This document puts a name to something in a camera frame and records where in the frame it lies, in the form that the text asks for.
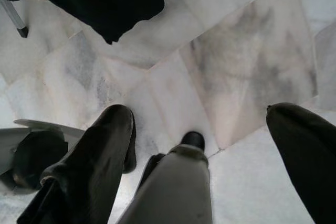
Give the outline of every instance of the marble floor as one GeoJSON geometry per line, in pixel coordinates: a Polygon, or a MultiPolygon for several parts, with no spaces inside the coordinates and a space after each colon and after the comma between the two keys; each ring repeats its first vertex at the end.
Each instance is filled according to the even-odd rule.
{"type": "MultiPolygon", "coordinates": [[[[265,113],[293,102],[336,123],[334,1],[165,2],[112,46],[47,0],[14,3],[26,39],[0,8],[0,127],[33,119],[85,130],[105,107],[129,106],[139,164],[122,177],[110,224],[149,157],[190,130],[206,139],[214,223],[313,223],[265,113]]],[[[33,196],[0,195],[0,223],[15,223],[33,196]]]]}

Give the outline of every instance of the black trousers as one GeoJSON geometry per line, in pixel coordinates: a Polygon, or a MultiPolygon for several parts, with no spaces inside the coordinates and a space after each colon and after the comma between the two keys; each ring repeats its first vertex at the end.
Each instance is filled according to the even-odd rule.
{"type": "Polygon", "coordinates": [[[315,223],[336,223],[336,127],[290,103],[270,106],[266,119],[289,177],[315,223]]]}

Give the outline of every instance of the chair leg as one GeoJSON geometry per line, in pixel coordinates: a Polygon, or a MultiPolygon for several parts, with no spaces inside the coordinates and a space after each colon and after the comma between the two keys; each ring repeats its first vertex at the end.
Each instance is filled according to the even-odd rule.
{"type": "Polygon", "coordinates": [[[6,13],[11,18],[13,24],[15,25],[17,31],[20,36],[23,38],[27,38],[28,36],[28,28],[25,23],[22,21],[17,11],[15,10],[13,4],[7,0],[0,0],[0,4],[5,8],[6,13]]]}

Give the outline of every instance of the leg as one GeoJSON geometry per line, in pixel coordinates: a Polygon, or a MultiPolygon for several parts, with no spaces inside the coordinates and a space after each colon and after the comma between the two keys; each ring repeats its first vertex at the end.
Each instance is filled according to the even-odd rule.
{"type": "Polygon", "coordinates": [[[11,18],[12,22],[14,23],[17,31],[23,38],[27,38],[28,36],[28,28],[26,27],[25,23],[22,21],[18,13],[16,12],[13,4],[7,0],[0,0],[0,4],[5,8],[6,13],[11,18]]]}
{"type": "Polygon", "coordinates": [[[118,224],[212,223],[207,158],[202,145],[185,144],[198,142],[184,138],[160,160],[118,224]]]}
{"type": "MultiPolygon", "coordinates": [[[[71,224],[107,223],[123,171],[135,168],[135,157],[130,151],[134,149],[134,141],[132,112],[121,105],[107,108],[75,148],[42,173],[43,188],[49,187],[49,190],[42,188],[36,196],[42,200],[32,201],[18,222],[41,215],[36,212],[38,205],[38,209],[44,209],[43,216],[67,215],[67,222],[71,224]],[[53,204],[43,205],[49,202],[44,199],[49,197],[50,190],[54,195],[62,195],[66,209],[54,208],[53,204]]],[[[67,223],[64,220],[54,222],[67,223]]]]}
{"type": "Polygon", "coordinates": [[[270,106],[266,120],[289,177],[315,223],[335,223],[336,127],[290,103],[270,106]]]}

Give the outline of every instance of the metal chair leg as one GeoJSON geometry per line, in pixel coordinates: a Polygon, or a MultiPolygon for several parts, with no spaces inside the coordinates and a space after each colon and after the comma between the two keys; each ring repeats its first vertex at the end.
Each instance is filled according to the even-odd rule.
{"type": "Polygon", "coordinates": [[[6,13],[11,18],[14,23],[17,31],[23,38],[27,38],[28,36],[28,28],[25,23],[22,21],[17,11],[15,10],[13,4],[8,0],[0,0],[0,4],[5,8],[6,13]]]}

